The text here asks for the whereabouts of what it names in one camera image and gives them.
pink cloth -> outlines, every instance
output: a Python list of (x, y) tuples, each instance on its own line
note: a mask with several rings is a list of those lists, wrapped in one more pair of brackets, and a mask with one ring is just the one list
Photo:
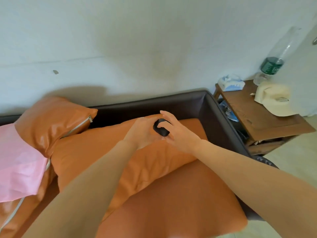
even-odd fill
[(37, 194), (47, 158), (24, 142), (14, 124), (0, 126), (0, 202)]

green bottle label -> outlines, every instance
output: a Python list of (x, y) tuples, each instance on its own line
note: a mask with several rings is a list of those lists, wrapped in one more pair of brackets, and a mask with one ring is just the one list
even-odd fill
[(267, 57), (261, 64), (261, 71), (268, 75), (275, 75), (283, 66), (284, 61), (276, 57)]

floor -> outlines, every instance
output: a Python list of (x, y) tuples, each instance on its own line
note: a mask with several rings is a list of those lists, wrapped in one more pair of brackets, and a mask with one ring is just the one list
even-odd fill
[[(317, 115), (305, 118), (317, 130)], [(317, 188), (317, 132), (301, 135), (265, 157), (280, 169), (289, 172)], [(264, 221), (250, 221), (241, 232), (220, 238), (280, 238)]]

wooden table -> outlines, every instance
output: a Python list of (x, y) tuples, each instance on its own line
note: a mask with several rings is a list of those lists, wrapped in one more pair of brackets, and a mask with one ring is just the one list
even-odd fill
[(249, 135), (246, 146), (251, 154), (267, 154), (300, 134), (316, 130), (300, 115), (278, 117), (254, 101), (257, 86), (245, 81), (243, 90), (223, 92), (218, 84), (214, 97), (221, 95)]

hand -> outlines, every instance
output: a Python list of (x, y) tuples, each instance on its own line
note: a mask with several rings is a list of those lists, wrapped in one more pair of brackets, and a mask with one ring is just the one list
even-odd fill
[(192, 154), (201, 141), (200, 137), (182, 125), (171, 113), (167, 111), (160, 112), (163, 114), (163, 118), (170, 122), (164, 121), (158, 124), (158, 128), (163, 127), (170, 132), (164, 139), (168, 143), (175, 145), (178, 150)]
[(156, 140), (161, 140), (162, 136), (158, 133), (150, 132), (150, 129), (153, 127), (157, 119), (157, 117), (138, 118), (123, 140), (132, 143), (137, 149), (144, 148)]

